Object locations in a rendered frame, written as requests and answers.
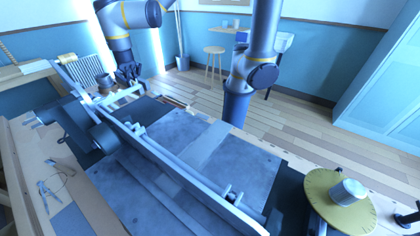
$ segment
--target yellow ring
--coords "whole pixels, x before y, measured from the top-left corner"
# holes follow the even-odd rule
[[[130,29],[129,23],[127,22],[127,19],[125,18],[125,13],[124,13],[124,1],[121,2],[121,14],[123,15],[123,20],[124,20],[124,24],[125,27],[127,27],[127,29]]]
[[[239,69],[239,62],[241,61],[241,59],[243,58],[243,56],[244,56],[244,54],[241,56],[241,58],[239,58],[239,60],[238,60],[238,64],[236,64],[236,70],[238,71]]]
[[[118,36],[105,36],[105,39],[123,39],[125,37],[129,37],[130,33],[126,33],[125,35],[118,35]]]
[[[269,62],[269,61],[272,61],[272,60],[276,59],[276,57],[277,56],[273,56],[271,58],[252,58],[252,57],[249,57],[249,56],[245,55],[246,59],[252,60],[254,62]]]
[[[232,75],[232,73],[230,74],[233,78],[236,78],[236,79],[243,79],[242,77],[239,77],[239,76],[236,76],[236,75]]]
[[[157,1],[157,3],[159,3],[159,6],[160,6],[160,8],[162,8],[162,10],[164,10],[165,12],[168,12],[168,10],[166,10],[166,8],[165,7],[163,7],[163,5],[162,4],[160,4],[160,2],[158,1],[158,0],[156,0]]]

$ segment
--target stool leg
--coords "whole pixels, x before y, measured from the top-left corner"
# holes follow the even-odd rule
[[[220,77],[220,84],[223,87],[221,55],[218,54],[218,56],[219,56],[219,77]]]
[[[213,63],[212,65],[212,69],[211,69],[211,90],[213,90],[213,78],[215,77],[215,55],[213,54]]]
[[[209,61],[210,61],[210,53],[209,53],[209,56],[207,57],[207,65],[205,67],[204,83],[205,83],[205,80],[207,79],[207,70],[209,69]]]

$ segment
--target blue bucket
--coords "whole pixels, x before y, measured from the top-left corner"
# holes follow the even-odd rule
[[[190,55],[186,53],[175,55],[175,59],[177,59],[177,66],[179,71],[188,71],[190,70]]]

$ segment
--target wooden stool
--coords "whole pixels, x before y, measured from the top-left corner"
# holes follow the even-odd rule
[[[207,57],[207,65],[205,67],[205,75],[204,75],[204,83],[207,79],[207,71],[209,69],[209,61],[210,61],[210,54],[213,55],[213,64],[211,69],[211,89],[213,90],[213,78],[215,76],[215,54],[219,56],[219,77],[220,77],[220,84],[223,86],[222,80],[222,64],[221,64],[221,54],[224,53],[224,47],[219,46],[208,46],[204,48],[204,52],[208,53],[209,56]]]

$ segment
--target wall shelf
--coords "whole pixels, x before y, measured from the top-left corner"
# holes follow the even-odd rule
[[[232,26],[228,26],[227,29],[224,29],[222,28],[222,26],[217,26],[217,27],[209,29],[209,31],[220,32],[220,33],[231,33],[231,34],[236,34],[236,32],[241,32],[245,30],[249,30],[249,28],[239,27],[239,29],[234,29]]]

